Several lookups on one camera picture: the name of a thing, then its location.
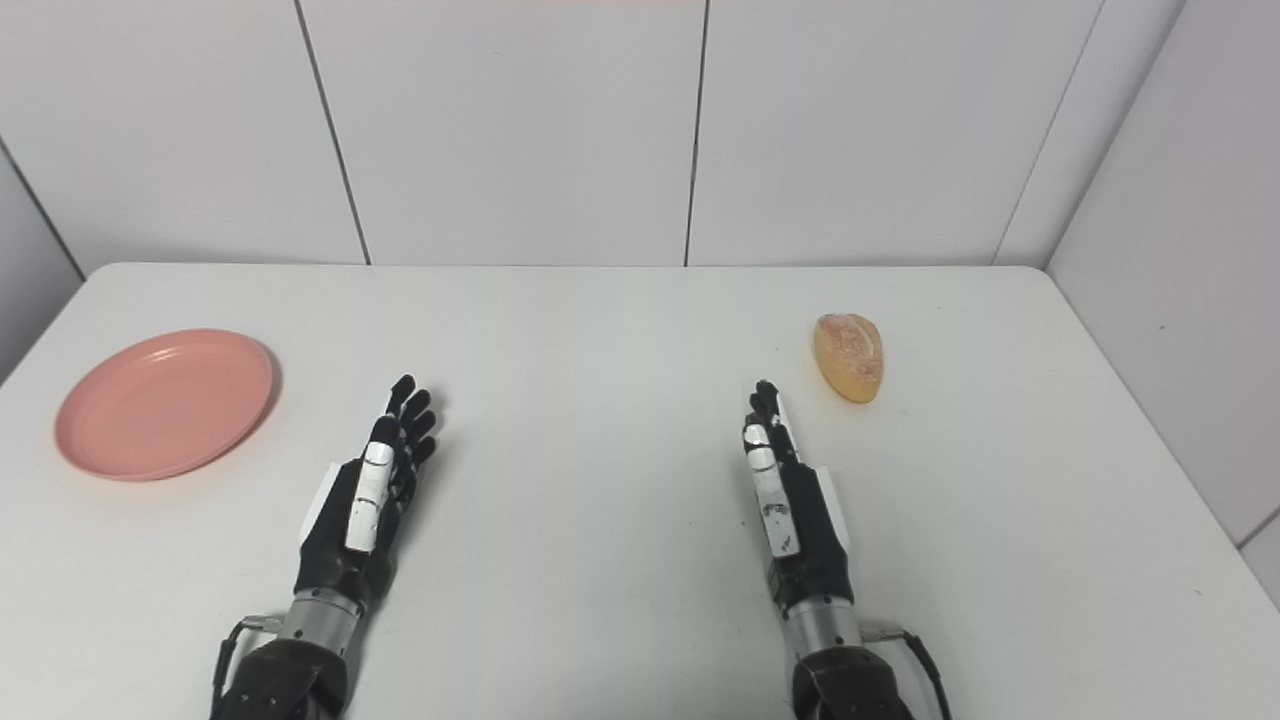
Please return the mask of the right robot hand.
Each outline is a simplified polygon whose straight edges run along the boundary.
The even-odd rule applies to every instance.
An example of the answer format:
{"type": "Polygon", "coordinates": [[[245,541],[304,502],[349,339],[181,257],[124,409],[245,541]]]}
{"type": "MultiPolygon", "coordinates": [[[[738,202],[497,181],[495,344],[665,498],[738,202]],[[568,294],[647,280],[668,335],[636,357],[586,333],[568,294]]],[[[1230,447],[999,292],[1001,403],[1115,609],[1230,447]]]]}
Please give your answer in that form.
{"type": "Polygon", "coordinates": [[[780,389],[759,380],[742,451],[764,530],[771,597],[783,618],[803,603],[854,603],[847,530],[832,484],[800,459],[780,389]]]}

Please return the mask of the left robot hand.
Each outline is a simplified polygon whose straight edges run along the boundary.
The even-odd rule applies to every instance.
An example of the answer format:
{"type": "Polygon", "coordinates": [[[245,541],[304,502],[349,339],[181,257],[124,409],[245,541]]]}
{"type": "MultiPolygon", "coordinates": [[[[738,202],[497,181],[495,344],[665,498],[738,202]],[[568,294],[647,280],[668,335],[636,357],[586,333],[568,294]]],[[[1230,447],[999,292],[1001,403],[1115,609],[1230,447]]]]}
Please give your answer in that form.
{"type": "Polygon", "coordinates": [[[362,607],[387,596],[396,537],[436,450],[435,425],[430,391],[401,377],[358,455],[323,478],[303,521],[294,593],[330,591],[362,607]]]}

